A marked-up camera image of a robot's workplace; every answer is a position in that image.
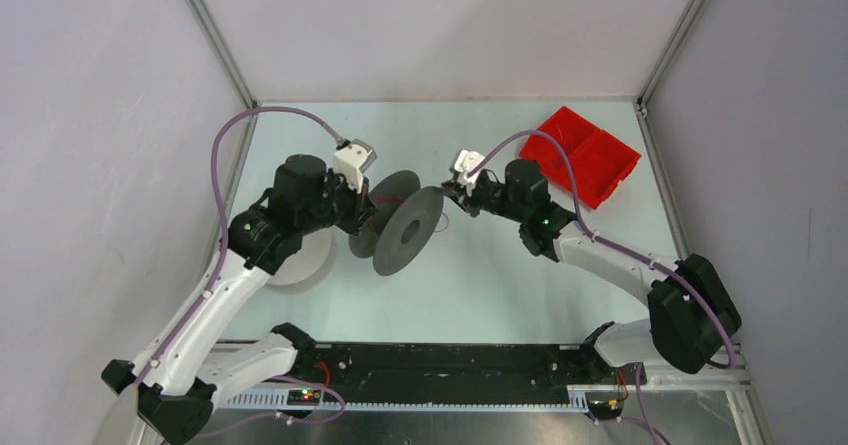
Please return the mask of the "dark grey spool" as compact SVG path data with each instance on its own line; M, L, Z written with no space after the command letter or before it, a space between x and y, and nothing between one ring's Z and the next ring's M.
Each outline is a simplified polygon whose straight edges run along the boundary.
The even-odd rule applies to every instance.
M423 186L411 170L400 170L380 181L369 197L377 213L358 233L348 238L351 253L370 258L383 277L406 268L425 248L439 224L444 193L438 186Z

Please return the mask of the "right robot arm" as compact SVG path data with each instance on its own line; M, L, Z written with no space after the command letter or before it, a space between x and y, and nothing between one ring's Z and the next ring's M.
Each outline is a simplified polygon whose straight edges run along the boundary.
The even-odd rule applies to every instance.
M576 213L551 198L535 161L511 161L498 181L488 177L484 159L462 151L452 166L444 187L462 210L517 223L530 254L600 277L648 309L646 319L605 323L584 340L581 367L588 379L606 383L624 365L654 360L688 374L719 365L713 358L730 344L741 317L708 259L691 254L676 260L588 231Z

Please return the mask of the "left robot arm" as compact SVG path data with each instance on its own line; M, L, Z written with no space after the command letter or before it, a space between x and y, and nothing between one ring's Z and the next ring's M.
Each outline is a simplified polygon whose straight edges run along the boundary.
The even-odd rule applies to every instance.
M135 359L114 359L104 368L101 378L117 401L95 443L139 444L151 430L168 444L185 444L231 397L275 375L297 382L312 376L314 342L292 324L225 359L207 356L306 236L331 227L356 233L366 225L376 207L365 172L375 159L349 146L330 165L293 155L278 167L273 185L225 221L220 251L177 316Z

